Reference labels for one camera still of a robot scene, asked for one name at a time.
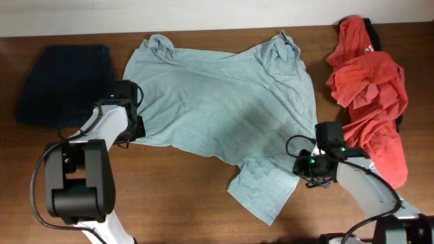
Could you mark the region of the light blue t-shirt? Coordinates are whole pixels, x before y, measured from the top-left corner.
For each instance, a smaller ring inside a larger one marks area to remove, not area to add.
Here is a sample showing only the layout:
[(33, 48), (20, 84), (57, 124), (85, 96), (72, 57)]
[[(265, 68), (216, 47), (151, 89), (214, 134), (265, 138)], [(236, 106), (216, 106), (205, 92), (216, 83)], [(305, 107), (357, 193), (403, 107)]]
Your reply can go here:
[(239, 54), (145, 39), (124, 78), (144, 92), (141, 144), (173, 146), (236, 165), (228, 192), (272, 224), (294, 192), (294, 154), (311, 150), (313, 84), (293, 39), (279, 33)]

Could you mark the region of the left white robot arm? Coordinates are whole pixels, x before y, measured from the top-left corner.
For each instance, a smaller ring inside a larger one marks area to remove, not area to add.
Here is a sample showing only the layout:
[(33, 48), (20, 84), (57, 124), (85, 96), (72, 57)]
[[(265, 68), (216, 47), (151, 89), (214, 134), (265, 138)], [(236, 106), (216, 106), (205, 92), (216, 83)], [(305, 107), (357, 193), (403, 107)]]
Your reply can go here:
[(135, 243), (115, 213), (115, 181), (109, 149), (127, 149), (145, 136), (138, 107), (143, 90), (129, 80), (115, 83), (113, 93), (95, 103), (91, 117), (74, 135), (51, 143), (38, 159), (45, 170), (45, 196), (50, 216), (64, 225), (44, 226), (81, 231), (92, 243)]

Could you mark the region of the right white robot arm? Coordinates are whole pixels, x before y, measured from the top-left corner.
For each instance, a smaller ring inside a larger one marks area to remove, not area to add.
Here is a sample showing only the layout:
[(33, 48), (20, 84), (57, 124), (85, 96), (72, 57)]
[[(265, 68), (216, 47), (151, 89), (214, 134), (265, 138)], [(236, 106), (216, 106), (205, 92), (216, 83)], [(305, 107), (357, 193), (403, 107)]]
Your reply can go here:
[(341, 122), (316, 124), (310, 141), (314, 150), (294, 157), (294, 174), (307, 188), (339, 184), (367, 215), (345, 233), (321, 235), (320, 243), (433, 243), (433, 217), (399, 196), (363, 149), (348, 146)]

